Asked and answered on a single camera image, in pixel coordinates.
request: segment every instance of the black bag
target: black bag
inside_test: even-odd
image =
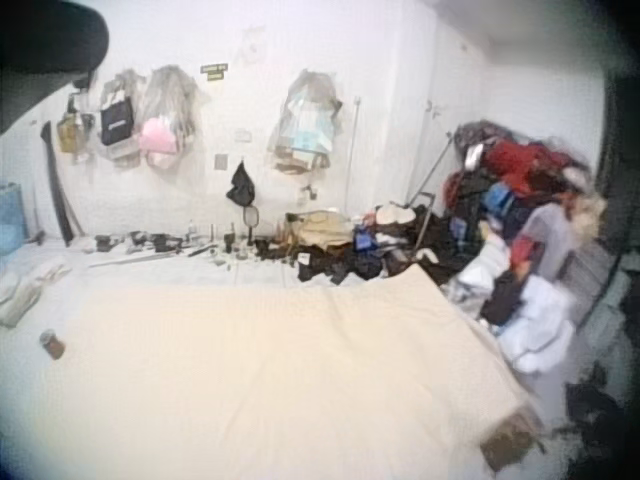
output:
[[[133,106],[131,99],[125,97],[123,101],[112,103],[100,111],[102,119],[102,143],[113,145],[126,140],[133,133]]]
[[[248,207],[256,198],[256,189],[251,177],[244,169],[244,161],[240,162],[236,173],[231,178],[233,188],[227,192],[227,198],[241,207]]]

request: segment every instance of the white floor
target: white floor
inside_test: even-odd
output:
[[[43,261],[62,256],[73,268],[72,272],[60,281],[46,287],[42,298],[23,317],[18,328],[6,330],[0,328],[0,365],[19,362],[20,368],[0,368],[0,432],[3,425],[9,424],[11,408],[19,408],[19,399],[28,394],[29,385],[37,377],[44,362],[50,361],[43,351],[38,358],[25,358],[20,355],[27,343],[37,342],[42,331],[53,328],[64,339],[64,319],[81,305],[83,298],[93,288],[123,287],[127,285],[264,285],[265,288],[301,288],[311,286],[335,286],[325,275],[318,275],[309,282],[301,283],[297,279],[297,267],[291,267],[280,261],[261,262],[256,259],[238,261],[226,257],[227,263],[216,266],[208,253],[187,258],[185,255],[167,259],[148,261],[129,265],[114,265],[100,268],[88,268],[90,264],[109,259],[131,258],[122,249],[109,253],[86,255],[79,245],[64,248],[58,241],[47,241],[43,246],[27,245],[9,258],[11,268],[27,272]],[[351,274],[342,287],[362,283],[363,280]],[[619,337],[613,348],[600,360],[609,373],[608,392],[620,404],[628,400],[629,372],[632,368],[633,351],[624,335]],[[532,401],[545,428],[566,424],[564,385],[576,382],[593,363],[593,355],[584,335],[578,335],[572,345],[567,360],[552,372],[537,378],[526,379],[532,391]],[[3,372],[20,371],[20,377],[5,378]],[[504,469],[498,479],[558,479],[563,478],[569,461],[576,454],[579,444],[575,440],[558,438],[544,440],[547,453],[538,449],[529,452],[524,461]],[[3,458],[11,458],[11,452],[3,449]],[[455,478],[477,479],[492,478],[478,452],[474,458],[466,459],[465,464],[477,468],[461,468]]]

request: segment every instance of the sticker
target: sticker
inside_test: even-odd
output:
[[[209,72],[207,73],[207,81],[215,82],[216,80],[224,80],[224,72]]]
[[[309,265],[311,262],[311,254],[310,253],[299,253],[298,254],[298,263],[301,265]]]
[[[211,65],[202,65],[200,73],[226,72],[229,70],[228,63],[213,63]]]

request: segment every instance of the white bedsheet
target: white bedsheet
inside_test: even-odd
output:
[[[194,283],[191,260],[77,260],[0,332],[14,465],[50,480],[447,478],[523,404],[418,267],[350,288],[155,286],[163,262],[182,261],[167,283]],[[51,327],[57,362],[37,343]]]

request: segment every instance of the ceiling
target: ceiling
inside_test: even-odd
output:
[[[607,69],[635,63],[615,23],[592,0],[423,0],[498,59],[527,56],[599,63]]]

